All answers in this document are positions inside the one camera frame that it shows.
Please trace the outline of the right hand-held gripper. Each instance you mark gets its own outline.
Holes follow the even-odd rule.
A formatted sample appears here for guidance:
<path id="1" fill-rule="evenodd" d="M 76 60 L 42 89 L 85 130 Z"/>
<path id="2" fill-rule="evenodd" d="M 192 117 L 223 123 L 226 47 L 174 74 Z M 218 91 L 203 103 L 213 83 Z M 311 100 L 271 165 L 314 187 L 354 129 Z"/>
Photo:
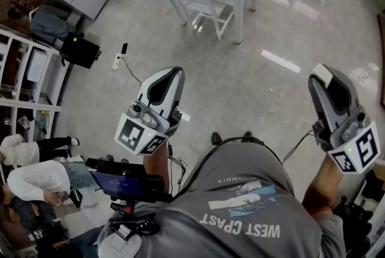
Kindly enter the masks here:
<path id="1" fill-rule="evenodd" d="M 330 71 L 333 74 L 330 93 L 316 75 L 308 79 L 319 120 L 313 125 L 316 142 L 342 174 L 361 174 L 380 156 L 377 126 L 359 104 L 352 80 L 340 70 Z"/>

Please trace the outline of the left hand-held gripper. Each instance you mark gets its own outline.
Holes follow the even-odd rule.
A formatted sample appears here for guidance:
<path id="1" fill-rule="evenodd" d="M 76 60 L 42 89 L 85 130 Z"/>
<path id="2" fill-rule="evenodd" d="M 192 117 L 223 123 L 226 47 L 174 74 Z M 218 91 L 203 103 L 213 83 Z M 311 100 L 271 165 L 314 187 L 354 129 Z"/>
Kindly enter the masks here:
<path id="1" fill-rule="evenodd" d="M 151 156 L 177 131 L 185 82 L 181 67 L 161 69 L 141 84 L 138 100 L 120 117 L 114 140 L 133 155 Z"/>

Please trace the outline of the person's left forearm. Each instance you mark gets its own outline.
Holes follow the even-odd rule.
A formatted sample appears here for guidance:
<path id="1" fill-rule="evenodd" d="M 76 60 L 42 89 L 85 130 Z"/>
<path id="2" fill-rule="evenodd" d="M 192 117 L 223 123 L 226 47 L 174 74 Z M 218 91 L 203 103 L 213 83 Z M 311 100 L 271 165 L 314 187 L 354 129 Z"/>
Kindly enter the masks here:
<path id="1" fill-rule="evenodd" d="M 156 152 L 143 158 L 143 165 L 147 174 L 161 176 L 164 180 L 164 192 L 169 193 L 170 176 L 168 172 L 168 147 L 164 141 Z"/>

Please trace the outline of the person's right forearm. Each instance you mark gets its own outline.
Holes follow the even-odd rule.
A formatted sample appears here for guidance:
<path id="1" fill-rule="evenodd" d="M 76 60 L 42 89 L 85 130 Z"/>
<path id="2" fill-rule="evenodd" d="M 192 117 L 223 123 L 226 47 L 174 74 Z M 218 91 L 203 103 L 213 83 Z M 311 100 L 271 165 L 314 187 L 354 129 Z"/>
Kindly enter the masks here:
<path id="1" fill-rule="evenodd" d="M 312 217 L 331 215 L 343 174 L 329 154 L 326 154 L 316 176 L 308 186 L 302 205 Z"/>

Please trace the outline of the black box case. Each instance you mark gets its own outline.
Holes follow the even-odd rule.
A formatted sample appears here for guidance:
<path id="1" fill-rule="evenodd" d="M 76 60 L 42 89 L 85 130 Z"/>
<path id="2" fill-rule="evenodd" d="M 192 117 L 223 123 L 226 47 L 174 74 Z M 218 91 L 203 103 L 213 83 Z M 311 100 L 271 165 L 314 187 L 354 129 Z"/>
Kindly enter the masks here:
<path id="1" fill-rule="evenodd" d="M 90 69 L 101 54 L 100 47 L 78 34 L 69 32 L 60 49 L 62 60 Z"/>

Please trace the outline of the black chest tablet screen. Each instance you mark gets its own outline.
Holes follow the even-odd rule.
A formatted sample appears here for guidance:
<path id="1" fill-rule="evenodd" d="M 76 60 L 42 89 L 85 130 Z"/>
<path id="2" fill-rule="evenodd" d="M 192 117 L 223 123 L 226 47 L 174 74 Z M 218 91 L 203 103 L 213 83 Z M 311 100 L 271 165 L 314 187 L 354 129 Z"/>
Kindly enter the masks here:
<path id="1" fill-rule="evenodd" d="M 147 174 L 143 165 L 89 158 L 85 162 L 99 188 L 112 199 L 123 201 L 168 202 L 161 176 Z"/>

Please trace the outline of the white shelf unit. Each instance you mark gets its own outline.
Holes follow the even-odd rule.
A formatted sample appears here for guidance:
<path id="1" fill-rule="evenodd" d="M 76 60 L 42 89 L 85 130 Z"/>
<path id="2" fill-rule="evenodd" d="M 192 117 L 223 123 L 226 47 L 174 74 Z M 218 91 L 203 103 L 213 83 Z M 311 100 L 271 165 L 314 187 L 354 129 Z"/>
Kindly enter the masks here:
<path id="1" fill-rule="evenodd" d="M 0 143 L 53 137 L 68 68 L 57 49 L 0 25 Z"/>

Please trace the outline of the grey jacket on hanger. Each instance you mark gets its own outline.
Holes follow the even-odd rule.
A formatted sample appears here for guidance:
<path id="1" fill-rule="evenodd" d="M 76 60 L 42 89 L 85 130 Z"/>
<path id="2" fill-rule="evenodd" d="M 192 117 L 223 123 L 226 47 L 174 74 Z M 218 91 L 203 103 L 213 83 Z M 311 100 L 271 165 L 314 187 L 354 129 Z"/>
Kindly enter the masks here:
<path id="1" fill-rule="evenodd" d="M 57 39 L 65 41 L 68 33 L 76 32 L 76 28 L 66 20 L 68 15 L 64 10 L 43 4 L 28 13 L 30 31 L 50 45 Z"/>

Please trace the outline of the person's grey t-shirt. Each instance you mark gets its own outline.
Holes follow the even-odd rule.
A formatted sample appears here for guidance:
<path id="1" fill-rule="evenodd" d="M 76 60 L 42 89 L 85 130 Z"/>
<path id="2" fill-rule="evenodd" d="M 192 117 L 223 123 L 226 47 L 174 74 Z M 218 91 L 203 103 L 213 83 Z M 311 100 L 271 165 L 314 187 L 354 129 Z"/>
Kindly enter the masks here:
<path id="1" fill-rule="evenodd" d="M 124 241 L 107 224 L 99 258 L 345 258 L 343 222 L 312 217 L 279 160 L 256 143 L 227 143 L 197 164 L 168 203 L 139 203 L 160 231 Z"/>

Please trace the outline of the black chest mount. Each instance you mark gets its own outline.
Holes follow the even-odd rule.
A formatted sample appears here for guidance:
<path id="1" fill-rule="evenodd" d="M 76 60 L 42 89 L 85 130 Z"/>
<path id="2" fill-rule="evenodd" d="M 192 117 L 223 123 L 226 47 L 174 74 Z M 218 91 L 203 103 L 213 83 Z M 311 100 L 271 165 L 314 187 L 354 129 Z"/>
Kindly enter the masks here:
<path id="1" fill-rule="evenodd" d="M 112 202 L 110 208 L 118 213 L 109 219 L 110 228 L 124 241 L 133 235 L 154 235 L 160 231 L 159 224 L 155 221 L 154 212 L 141 216 L 134 215 L 136 202 L 126 205 Z"/>

